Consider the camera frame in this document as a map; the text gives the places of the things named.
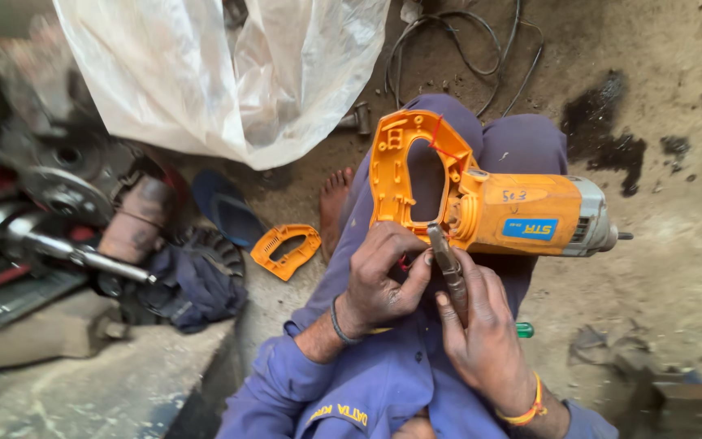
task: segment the concrete floor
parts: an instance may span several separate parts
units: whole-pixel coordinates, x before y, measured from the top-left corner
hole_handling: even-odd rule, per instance
[[[392,2],[385,54],[404,27],[400,5]],[[486,18],[502,40],[507,38],[512,2],[474,2],[470,10]],[[646,327],[642,337],[654,349],[657,363],[697,366],[702,373],[702,1],[541,0],[528,2],[524,16],[541,26],[546,48],[512,114],[540,113],[559,124],[566,102],[603,80],[609,70],[621,70],[628,93],[614,134],[632,133],[648,143],[640,189],[629,198],[620,193],[624,171],[593,172],[584,163],[571,165],[572,174],[608,185],[613,219],[636,239],[589,259],[542,258],[520,315],[520,321],[537,328],[535,338],[523,345],[551,390],[614,419],[626,400],[619,377],[598,366],[567,365],[569,344],[580,327],[607,330],[633,317]],[[488,62],[488,37],[460,20],[455,27],[468,55],[479,64]],[[506,70],[508,82],[482,120],[499,117],[508,105],[537,43],[537,33],[522,28]],[[479,108],[488,97],[490,87],[462,64],[443,30],[425,30],[409,42],[406,53],[406,100],[420,86],[424,93],[440,92],[443,80],[470,108]],[[395,109],[391,97],[375,93],[383,89],[382,73],[379,59],[360,96],[371,104],[374,118]],[[463,80],[455,83],[455,75]],[[673,175],[663,165],[672,158],[659,145],[669,135],[687,136],[692,145],[684,169]],[[357,166],[369,141],[330,136],[290,166],[293,181],[280,191],[259,187],[234,164],[219,167],[246,185],[249,203],[266,221],[317,226],[319,185],[333,170]],[[690,174],[697,175],[692,182],[686,180]],[[239,335],[249,363],[258,345],[280,334],[290,313],[306,302],[325,265],[317,255],[284,283],[247,262],[250,304],[239,322]]]

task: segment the foot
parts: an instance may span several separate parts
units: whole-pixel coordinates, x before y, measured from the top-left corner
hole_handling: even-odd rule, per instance
[[[351,190],[352,181],[353,170],[346,168],[345,171],[330,175],[321,186],[321,195],[318,199],[319,235],[321,235],[321,255],[324,256],[326,263],[329,263],[329,258],[338,246],[340,211]]]

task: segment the flip-flop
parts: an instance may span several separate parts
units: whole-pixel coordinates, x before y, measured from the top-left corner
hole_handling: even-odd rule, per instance
[[[223,175],[200,171],[191,182],[191,193],[202,214],[233,244],[250,252],[267,231],[242,192]]]

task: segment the ventilation slot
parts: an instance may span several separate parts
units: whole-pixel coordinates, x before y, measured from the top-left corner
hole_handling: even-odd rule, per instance
[[[584,238],[587,237],[587,230],[590,228],[590,219],[586,216],[579,217],[579,224],[576,226],[576,231],[573,232],[573,237],[570,238],[570,242],[583,242]]]

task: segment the white plastic sheet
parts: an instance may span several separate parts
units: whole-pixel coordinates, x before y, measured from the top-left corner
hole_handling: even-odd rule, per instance
[[[256,170],[285,165],[351,108],[384,41],[389,0],[53,0],[111,134]]]

